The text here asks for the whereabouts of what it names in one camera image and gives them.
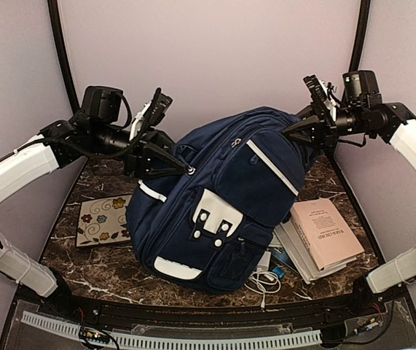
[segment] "zipper pull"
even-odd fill
[[[187,173],[189,175],[193,175],[195,173],[196,169],[194,167],[192,167],[190,164],[188,164],[188,162],[185,160],[185,158],[178,157],[177,159],[180,160],[180,163],[183,163],[187,167]]]
[[[240,241],[240,256],[242,257],[246,253],[246,247],[245,247],[245,240],[243,238],[238,238]]]
[[[234,148],[234,147],[236,147],[236,146],[238,146],[239,144],[240,144],[240,142],[242,141],[242,139],[235,139],[233,142],[232,142],[232,148]]]

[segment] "backpack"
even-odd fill
[[[127,227],[154,275],[213,294],[240,289],[285,222],[317,151],[280,133],[294,115],[260,107],[194,129],[171,154],[186,174],[139,181]]]

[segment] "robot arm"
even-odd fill
[[[348,100],[340,103],[315,76],[306,77],[304,81],[313,102],[299,113],[304,119],[285,129],[283,135],[321,149],[334,149],[340,136],[357,133],[372,139],[380,136],[416,170],[416,116],[403,104],[382,102],[374,72],[354,71],[344,74],[343,79]],[[340,106],[329,108],[328,100],[337,100]],[[381,293],[413,279],[416,279],[416,246],[374,269],[363,281],[357,280],[354,293],[361,294],[356,298],[361,300],[364,290]]]
[[[124,99],[130,132],[117,121],[120,101]],[[88,87],[82,108],[70,119],[47,126],[28,143],[0,160],[0,203],[27,184],[63,168],[81,156],[121,160],[125,174],[148,179],[183,174],[184,164],[168,150],[173,141],[154,127],[160,123],[172,99],[156,90],[130,125],[130,108],[122,91],[110,87]],[[153,169],[159,159],[166,169]],[[43,298],[57,304],[57,298],[69,294],[58,273],[32,260],[0,234],[0,272],[24,284]]]

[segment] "book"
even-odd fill
[[[277,226],[274,229],[274,233],[282,243],[294,267],[298,270],[306,284],[310,284],[312,281],[321,277],[340,271],[346,266],[346,264],[341,264],[320,271],[291,221]]]
[[[271,243],[269,243],[269,248],[281,248],[282,244],[275,235],[272,235]]]
[[[353,261],[364,252],[329,199],[295,203],[290,222],[321,271]]]

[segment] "brown marble table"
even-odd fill
[[[258,306],[262,296],[245,287],[229,295],[209,295],[177,286],[148,273],[136,260],[129,243],[94,248],[76,248],[75,235],[80,203],[91,199],[132,193],[135,179],[122,174],[122,164],[113,160],[88,161],[44,249],[42,263],[58,270],[78,296],[122,303],[178,307]],[[356,261],[328,277],[306,285],[288,272],[280,292],[266,297],[266,304],[283,304],[348,294],[353,280],[377,266],[369,239],[353,210],[337,175],[325,156],[308,173],[299,200],[331,198],[365,252]]]

